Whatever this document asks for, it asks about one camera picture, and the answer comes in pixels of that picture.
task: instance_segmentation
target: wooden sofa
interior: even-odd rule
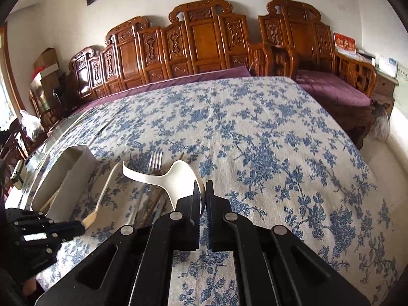
[[[116,26],[101,52],[87,47],[71,59],[72,96],[82,104],[156,81],[237,66],[257,76],[293,74],[289,46],[274,48],[288,57],[275,59],[271,44],[251,44],[245,15],[232,10],[225,0],[203,0],[174,8],[164,28],[150,26],[145,17]]]
[[[332,115],[360,149],[374,122],[374,107],[369,98],[376,84],[375,68],[335,51],[330,27],[321,22],[320,13],[313,6],[291,0],[272,0],[267,10],[268,15],[258,16],[263,42],[279,49],[289,46],[295,51],[297,58],[290,57],[295,61],[295,71],[290,76],[301,86],[307,82],[313,85],[313,80],[318,82],[313,79],[319,75],[317,72],[331,74],[322,74],[338,85],[336,87],[334,84],[330,88],[333,92],[329,93],[331,97],[322,92],[318,95],[314,90],[311,93],[309,87],[306,90]],[[289,60],[285,50],[274,50],[274,53],[278,60]],[[327,86],[321,85],[320,88],[326,91]]]

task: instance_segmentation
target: floral tablecloth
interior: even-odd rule
[[[387,247],[393,234],[387,194],[360,152],[327,112],[291,79],[248,77],[179,85],[94,107],[52,148],[29,199],[58,155],[89,144],[98,160],[72,219],[89,214],[111,168],[146,171],[152,151],[165,161],[185,152],[215,193],[254,224],[287,226],[373,303],[384,298],[405,263]],[[95,223],[64,243],[58,263],[38,275],[50,288],[127,223],[142,186],[122,174],[108,188]],[[165,211],[170,211],[167,203]],[[237,305],[232,253],[176,252],[170,305]]]

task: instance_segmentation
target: fork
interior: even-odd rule
[[[153,152],[150,156],[150,161],[149,161],[149,166],[147,169],[147,173],[148,174],[157,174],[158,172],[160,172],[160,170],[162,169],[162,160],[163,160],[163,152],[160,150],[157,150],[155,152]],[[146,190],[147,184],[144,184],[144,186],[142,187],[143,192],[138,196],[138,198],[136,199],[135,205],[133,207],[133,211],[130,215],[129,218],[129,223],[130,225],[134,225],[135,224],[135,220],[136,220],[136,214],[139,210],[140,207],[140,202],[142,201],[143,198],[143,194],[144,191]]]

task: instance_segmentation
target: clear plastic bag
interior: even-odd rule
[[[22,115],[21,124],[26,128],[27,136],[32,140],[35,139],[44,132],[44,128],[41,125],[41,120],[33,115],[30,115],[25,110],[20,110]]]
[[[383,106],[376,105],[374,115],[376,120],[368,133],[368,138],[385,142],[390,134],[390,121]]]

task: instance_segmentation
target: wall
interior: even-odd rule
[[[387,0],[358,0],[364,50],[408,67],[408,33]]]
[[[182,3],[196,0],[44,0],[40,26],[46,46],[56,47],[62,67],[67,71],[70,58],[82,48],[104,45],[106,33],[135,16],[147,16],[153,25],[169,24],[168,14]],[[257,15],[266,14],[270,0],[228,0],[234,12],[246,14],[253,41],[259,39]],[[357,0],[299,0],[315,6],[333,30],[362,43]]]
[[[34,61],[46,48],[38,24],[38,6],[13,12],[7,18],[10,64],[21,100],[30,114],[35,114],[29,100]]]

